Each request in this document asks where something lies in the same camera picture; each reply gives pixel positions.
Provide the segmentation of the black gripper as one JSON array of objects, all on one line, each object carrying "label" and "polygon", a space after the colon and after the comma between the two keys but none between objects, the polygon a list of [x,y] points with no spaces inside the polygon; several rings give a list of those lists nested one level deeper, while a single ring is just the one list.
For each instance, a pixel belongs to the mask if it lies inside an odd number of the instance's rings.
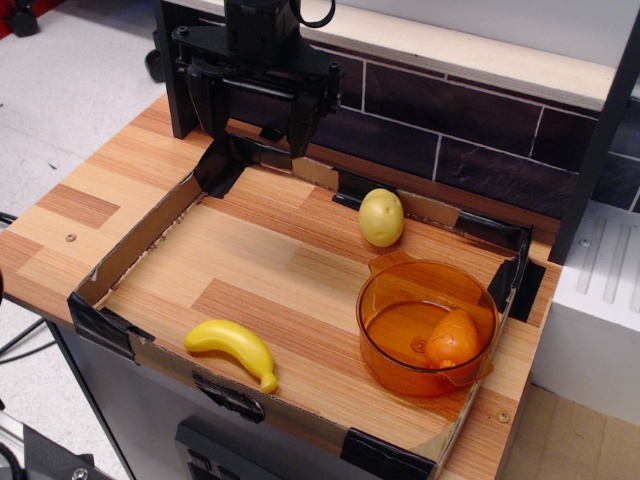
[{"label": "black gripper", "polygon": [[228,122],[228,89],[290,101],[290,157],[306,155],[319,116],[341,104],[341,63],[313,48],[302,26],[319,29],[334,17],[336,3],[316,21],[304,19],[299,1],[226,1],[224,23],[180,26],[177,69],[184,74],[202,129],[219,137]]}]

